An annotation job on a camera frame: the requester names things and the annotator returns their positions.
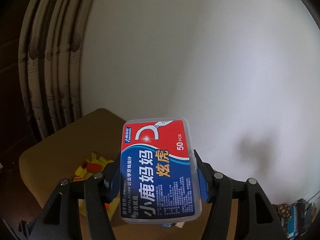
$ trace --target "product label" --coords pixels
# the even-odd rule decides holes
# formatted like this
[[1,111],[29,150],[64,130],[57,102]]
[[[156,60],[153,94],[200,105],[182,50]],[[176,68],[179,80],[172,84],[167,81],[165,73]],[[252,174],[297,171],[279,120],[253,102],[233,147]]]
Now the product label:
[[182,120],[125,125],[121,151],[122,217],[169,219],[195,214]]

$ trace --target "blue label section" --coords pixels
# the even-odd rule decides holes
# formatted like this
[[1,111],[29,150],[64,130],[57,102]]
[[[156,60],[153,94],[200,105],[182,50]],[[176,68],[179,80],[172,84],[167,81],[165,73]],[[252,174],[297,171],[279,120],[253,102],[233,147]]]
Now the blue label section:
[[121,153],[121,216],[168,219],[195,214],[189,160],[180,160],[148,145]]
[[125,128],[125,135],[124,135],[124,143],[130,143],[131,142],[131,127]]

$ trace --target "plastic box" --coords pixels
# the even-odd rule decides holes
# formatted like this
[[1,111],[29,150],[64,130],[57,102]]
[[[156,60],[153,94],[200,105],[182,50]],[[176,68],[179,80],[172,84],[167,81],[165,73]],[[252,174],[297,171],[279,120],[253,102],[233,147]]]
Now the plastic box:
[[197,163],[185,119],[126,122],[120,169],[120,212],[126,222],[177,223],[201,214]]

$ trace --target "metal screw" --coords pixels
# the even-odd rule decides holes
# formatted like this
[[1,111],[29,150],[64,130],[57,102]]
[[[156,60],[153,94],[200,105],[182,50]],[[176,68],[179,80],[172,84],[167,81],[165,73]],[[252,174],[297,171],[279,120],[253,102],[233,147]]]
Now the metal screw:
[[223,178],[223,174],[220,173],[220,172],[216,172],[216,173],[214,174],[214,177],[215,177],[216,179],[222,179],[222,178]]
[[97,173],[95,173],[95,174],[93,175],[93,177],[94,177],[95,179],[101,179],[101,178],[102,178],[102,173],[101,173],[101,172],[97,172]]
[[67,185],[68,183],[69,183],[69,180],[68,180],[68,179],[62,179],[62,180],[60,181],[60,185],[61,185],[61,186]]
[[254,178],[250,178],[250,179],[248,179],[248,181],[249,181],[249,183],[252,184],[252,185],[257,184],[257,180],[254,179]]

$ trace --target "pile of items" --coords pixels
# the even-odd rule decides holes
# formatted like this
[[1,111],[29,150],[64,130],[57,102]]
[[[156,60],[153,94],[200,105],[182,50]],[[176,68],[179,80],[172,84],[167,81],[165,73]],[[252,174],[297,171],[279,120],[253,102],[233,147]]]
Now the pile of items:
[[288,239],[299,239],[303,236],[316,217],[316,206],[304,199],[287,205],[273,205]]

